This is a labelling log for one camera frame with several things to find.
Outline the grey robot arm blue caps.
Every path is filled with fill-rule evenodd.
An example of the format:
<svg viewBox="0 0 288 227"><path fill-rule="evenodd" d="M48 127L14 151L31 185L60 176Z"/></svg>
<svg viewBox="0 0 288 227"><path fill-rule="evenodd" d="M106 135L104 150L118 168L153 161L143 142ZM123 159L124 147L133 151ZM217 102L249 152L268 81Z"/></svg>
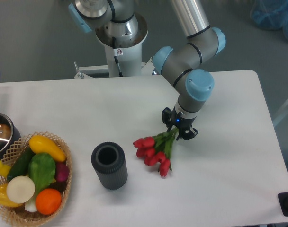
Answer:
<svg viewBox="0 0 288 227"><path fill-rule="evenodd" d="M212 75L199 66L221 52L226 39L220 29L210 26L200 1L173 0L171 5L187 43L178 51L161 48L152 57L152 64L179 93L174 108L162 111L162 121L168 130L178 129L178 138L189 140L198 133L192 124L214 88ZM68 9L84 32L95 31L105 49L110 77L141 74L142 43L148 26L135 12L133 1L74 0Z"/></svg>

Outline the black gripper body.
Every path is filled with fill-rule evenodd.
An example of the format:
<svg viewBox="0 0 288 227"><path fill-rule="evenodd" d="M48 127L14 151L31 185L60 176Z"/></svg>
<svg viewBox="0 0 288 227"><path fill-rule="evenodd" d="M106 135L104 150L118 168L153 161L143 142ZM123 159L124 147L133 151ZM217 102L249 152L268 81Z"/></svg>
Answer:
<svg viewBox="0 0 288 227"><path fill-rule="evenodd" d="M181 113L177 113L175 111L172 111L170 114L170 120L171 120L171 127L175 126L179 129L188 129L192 126L194 122L194 118L186 119L182 117Z"/></svg>

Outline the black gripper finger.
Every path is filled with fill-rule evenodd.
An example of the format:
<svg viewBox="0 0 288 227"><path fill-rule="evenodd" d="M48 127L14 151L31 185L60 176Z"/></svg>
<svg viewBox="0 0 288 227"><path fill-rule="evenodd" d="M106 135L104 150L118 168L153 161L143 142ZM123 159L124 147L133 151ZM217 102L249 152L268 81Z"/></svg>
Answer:
<svg viewBox="0 0 288 227"><path fill-rule="evenodd" d="M162 122L167 127L167 132L170 132L173 126L172 120L171 120L171 113L172 110L168 107L162 110Z"/></svg>
<svg viewBox="0 0 288 227"><path fill-rule="evenodd" d="M190 140L197 136L198 130L192 127L189 128L180 128L178 130L178 136L176 140L183 139L183 140Z"/></svg>

